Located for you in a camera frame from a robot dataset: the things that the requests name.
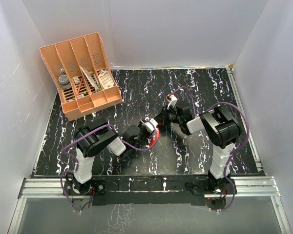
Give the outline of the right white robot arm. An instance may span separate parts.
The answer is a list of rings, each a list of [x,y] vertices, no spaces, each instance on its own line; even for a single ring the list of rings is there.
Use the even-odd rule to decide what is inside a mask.
[[[195,116],[188,104],[165,106],[154,118],[162,126],[178,124],[189,136],[205,130],[213,144],[212,164],[203,179],[187,182],[185,187],[193,194],[220,193],[231,182],[228,160],[236,141],[242,134],[242,127],[225,106]]]

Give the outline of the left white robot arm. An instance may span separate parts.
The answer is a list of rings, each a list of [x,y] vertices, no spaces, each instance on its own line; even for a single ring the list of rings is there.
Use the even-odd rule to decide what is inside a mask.
[[[81,127],[74,137],[77,143],[78,166],[72,176],[71,188],[84,195],[91,189],[94,157],[108,149],[115,156],[123,156],[128,151],[147,151],[159,138],[158,123],[153,118],[145,118],[138,125],[130,125],[122,134],[118,134],[103,118],[95,119],[92,124]]]

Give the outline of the steel key holder red handle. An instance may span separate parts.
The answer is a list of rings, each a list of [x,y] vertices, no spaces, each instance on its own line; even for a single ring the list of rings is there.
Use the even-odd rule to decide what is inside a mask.
[[[146,139],[146,142],[147,142],[147,144],[146,144],[146,148],[147,148],[147,149],[150,149],[150,148],[154,147],[154,146],[156,145],[156,143],[158,142],[159,137],[160,137],[160,130],[157,129],[157,130],[155,131],[155,133],[153,133],[152,136],[149,136],[149,137]]]

